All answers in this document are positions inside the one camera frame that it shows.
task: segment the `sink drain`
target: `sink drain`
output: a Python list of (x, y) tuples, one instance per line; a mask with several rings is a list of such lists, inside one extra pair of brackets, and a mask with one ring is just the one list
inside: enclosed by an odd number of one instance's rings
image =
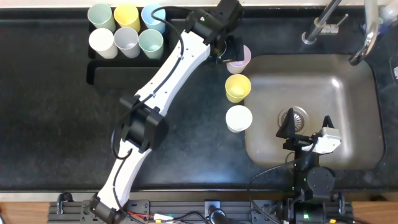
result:
[[(303, 133), (306, 130), (307, 126), (308, 126), (308, 122), (309, 122), (308, 114), (302, 108), (299, 108), (298, 106), (293, 106), (292, 108), (293, 108), (293, 111), (294, 111), (294, 115), (293, 116), (294, 116), (295, 132), (296, 133)], [(279, 113), (279, 117), (278, 117), (278, 125), (279, 125), (279, 127), (285, 121), (288, 110), (289, 109), (282, 110)]]

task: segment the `white wall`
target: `white wall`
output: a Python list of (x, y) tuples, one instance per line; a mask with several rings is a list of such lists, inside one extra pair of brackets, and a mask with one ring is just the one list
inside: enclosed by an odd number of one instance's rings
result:
[[(90, 7), (96, 3), (117, 6), (124, 2), (133, 2), (137, 6), (160, 3), (163, 6), (214, 6), (220, 0), (0, 0), (4, 7)], [(240, 0), (244, 6), (325, 6), (330, 0)], [(393, 0), (377, 0), (385, 5)], [(341, 6), (363, 5), (363, 0), (343, 0)]]

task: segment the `sink basin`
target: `sink basin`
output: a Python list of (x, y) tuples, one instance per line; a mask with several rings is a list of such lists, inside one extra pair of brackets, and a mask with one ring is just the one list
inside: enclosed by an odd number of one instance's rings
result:
[(330, 115), (340, 130), (341, 145), (320, 156), (331, 169), (371, 169), (384, 155), (373, 71), (366, 62), (348, 63), (349, 55), (263, 55), (244, 74), (252, 88), (244, 105), (253, 115), (246, 130), (246, 150), (257, 164), (284, 163), (291, 151), (275, 136), (289, 108), (295, 110), (296, 133), (319, 132)]

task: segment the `yellow cup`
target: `yellow cup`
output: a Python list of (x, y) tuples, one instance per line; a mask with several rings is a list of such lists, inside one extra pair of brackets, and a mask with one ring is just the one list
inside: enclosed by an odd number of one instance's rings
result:
[(241, 74), (231, 75), (225, 82), (226, 97), (232, 103), (242, 101), (251, 90), (250, 80)]
[(114, 19), (121, 27), (131, 27), (139, 32), (141, 26), (139, 23), (138, 9), (133, 4), (122, 4), (114, 10)]

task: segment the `white cup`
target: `white cup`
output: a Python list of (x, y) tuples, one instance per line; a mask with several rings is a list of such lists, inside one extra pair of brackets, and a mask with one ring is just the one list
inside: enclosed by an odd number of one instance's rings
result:
[(145, 30), (138, 38), (138, 44), (150, 59), (163, 56), (163, 36), (157, 30)]
[(130, 27), (122, 27), (114, 33), (114, 44), (129, 58), (135, 58), (141, 52), (138, 46), (138, 33)]
[(246, 130), (253, 121), (249, 108), (241, 105), (231, 107), (225, 115), (228, 129), (234, 133)]
[(88, 38), (88, 43), (92, 49), (104, 58), (114, 58), (118, 54), (113, 34), (108, 29), (99, 28), (94, 30)]
[(250, 60), (251, 60), (251, 52), (250, 52), (250, 49), (246, 45), (243, 46), (243, 54), (244, 54), (244, 60), (243, 61), (228, 62), (226, 64), (226, 68), (232, 74), (240, 74), (241, 72), (243, 72), (244, 68), (246, 68), (246, 66), (250, 62)]
[(105, 28), (115, 31), (112, 9), (107, 4), (95, 4), (87, 12), (88, 20), (97, 28)]
[[(141, 11), (141, 18), (145, 22), (145, 25), (148, 27), (148, 29), (154, 29), (163, 34), (164, 31), (166, 30), (166, 24), (152, 18), (152, 16), (151, 16), (152, 12), (155, 9), (160, 8), (160, 7), (162, 7), (162, 6), (158, 5), (158, 4), (151, 4), (151, 5), (145, 6)], [(166, 11), (164, 9), (161, 9), (161, 10), (155, 12), (154, 16), (158, 17), (159, 19), (165, 20), (166, 19)]]

